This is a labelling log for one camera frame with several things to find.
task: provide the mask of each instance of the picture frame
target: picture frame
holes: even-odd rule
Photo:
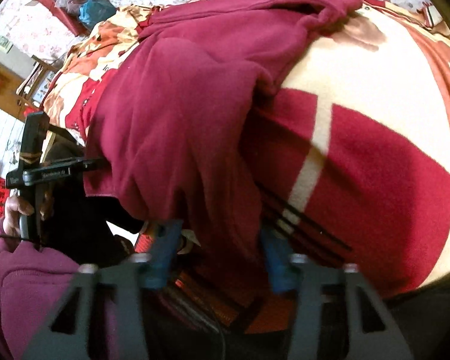
[[[13,47],[13,43],[9,41],[5,36],[0,36],[0,51],[7,54],[11,48]]]

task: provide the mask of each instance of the red fleece blanket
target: red fleece blanket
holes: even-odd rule
[[[216,261],[259,263],[262,203],[239,153],[247,114],[361,4],[207,0],[153,14],[91,122],[87,156],[109,167],[85,176],[88,195],[116,196],[139,219],[185,218]]]

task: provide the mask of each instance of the brown rope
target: brown rope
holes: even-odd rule
[[[19,153],[19,158],[24,161],[26,164],[34,164],[37,161],[40,161],[40,159],[42,158],[42,152],[38,152],[38,153]]]

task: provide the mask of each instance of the maroon fleece fabric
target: maroon fleece fabric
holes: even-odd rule
[[[155,13],[100,99],[84,177],[138,219],[185,218],[215,259],[259,262],[262,203],[239,154],[252,105],[271,99],[320,30],[361,0],[206,0]]]
[[[0,221],[0,235],[5,234]],[[0,353],[21,359],[78,264],[54,249],[0,238]]]

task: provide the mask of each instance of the plastic bag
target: plastic bag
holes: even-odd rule
[[[87,0],[55,0],[55,7],[65,9],[70,15],[78,16],[80,7],[86,2]]]
[[[116,8],[107,0],[88,0],[80,7],[78,20],[91,31],[97,23],[109,19],[115,13]]]

